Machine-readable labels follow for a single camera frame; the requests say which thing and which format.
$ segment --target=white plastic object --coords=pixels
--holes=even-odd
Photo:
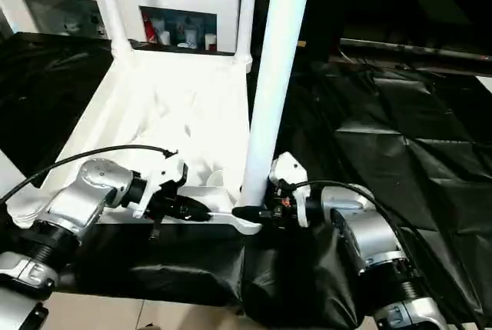
[[[216,34],[205,34],[205,50],[210,51],[210,45],[217,44]]]
[[[285,152],[273,161],[269,179],[275,185],[278,185],[280,180],[284,180],[288,184],[297,184],[308,180],[308,172],[291,153]],[[306,199],[310,194],[311,187],[309,185],[297,188],[292,192],[298,210],[299,226],[302,228],[309,226],[306,215]]]
[[[240,205],[261,205],[307,0],[270,0]]]
[[[24,179],[22,172],[0,151],[0,196],[4,196]],[[45,193],[28,184],[7,201],[7,212],[15,224],[28,228],[43,209],[44,202]]]
[[[171,34],[168,31],[163,31],[159,34],[159,42],[163,45],[171,45]]]
[[[166,21],[163,18],[151,18],[151,22],[158,34],[166,29]]]
[[[113,56],[132,52],[130,42],[126,38],[125,27],[121,20],[116,0],[103,0],[103,8],[108,16],[108,33],[111,37],[111,52]]]
[[[207,186],[223,187],[224,186],[224,172],[218,170],[213,172],[207,179]]]
[[[241,0],[238,45],[234,58],[246,64],[246,70],[251,70],[251,33],[253,32],[254,0]]]
[[[184,30],[185,40],[190,48],[198,48],[197,36],[198,32],[194,28],[187,28]]]

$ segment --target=white container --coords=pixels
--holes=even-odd
[[[58,159],[131,143],[177,148],[189,167],[186,187],[200,187],[198,194],[205,201],[220,196],[212,204],[210,223],[228,223],[241,233],[254,234],[260,225],[231,214],[240,196],[248,134],[244,64],[233,57],[134,51],[114,60]],[[101,156],[141,172],[144,178],[165,166],[157,152],[125,150]],[[68,185],[83,161],[53,170],[42,189],[49,193]],[[220,174],[222,187],[206,186],[211,176]],[[206,196],[207,190],[212,196]],[[196,194],[195,189],[183,192]],[[107,211],[101,222],[142,220],[117,208]]]

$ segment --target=white metal frame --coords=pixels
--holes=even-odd
[[[270,0],[240,205],[263,201],[306,1]],[[123,23],[116,0],[105,0],[105,5],[115,29],[113,50],[119,55],[119,47],[126,47]],[[253,14],[254,0],[242,0],[235,58],[249,67]]]

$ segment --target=black plastic sheet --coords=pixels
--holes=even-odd
[[[35,137],[11,130],[8,139],[26,173],[49,152],[54,159],[111,62],[105,42],[36,39],[24,35],[0,45],[0,102],[10,108],[0,105],[2,127],[27,126]],[[469,303],[490,319],[491,94],[475,78],[403,75],[296,66],[276,152],[292,152],[310,178],[366,185],[403,213]],[[58,100],[44,111],[19,105],[14,99],[24,86],[36,93],[35,103]],[[17,228],[2,216],[5,250],[15,244]],[[357,327],[371,297],[358,290],[329,226],[247,237],[226,225],[163,225],[157,241],[148,240],[150,231],[150,225],[98,225],[59,290],[226,305],[269,326],[339,329]],[[445,312],[469,321],[440,267],[410,232],[408,238],[432,289],[446,298]]]

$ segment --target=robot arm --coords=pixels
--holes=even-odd
[[[332,224],[344,240],[361,292],[367,296],[367,315],[374,317],[379,329],[448,329],[392,227],[369,200],[337,186],[323,188],[318,199],[310,198],[306,187],[293,189],[293,184],[307,180],[307,173],[288,153],[274,162],[270,180],[266,208],[237,207],[233,214],[278,228]],[[352,186],[371,195],[359,185]]]
[[[331,186],[323,189],[321,206],[326,221],[344,240],[367,296],[368,314],[379,329],[448,329],[393,229],[372,203],[354,191]]]
[[[206,206],[178,195],[178,188],[186,182],[186,170],[185,165],[180,181],[160,185],[144,217],[156,225],[165,215],[192,221],[211,218]],[[107,159],[85,162],[74,182],[60,190],[32,226],[21,232],[15,251],[0,254],[0,329],[40,329],[48,316],[43,301],[104,208],[140,203],[146,186],[138,172]]]

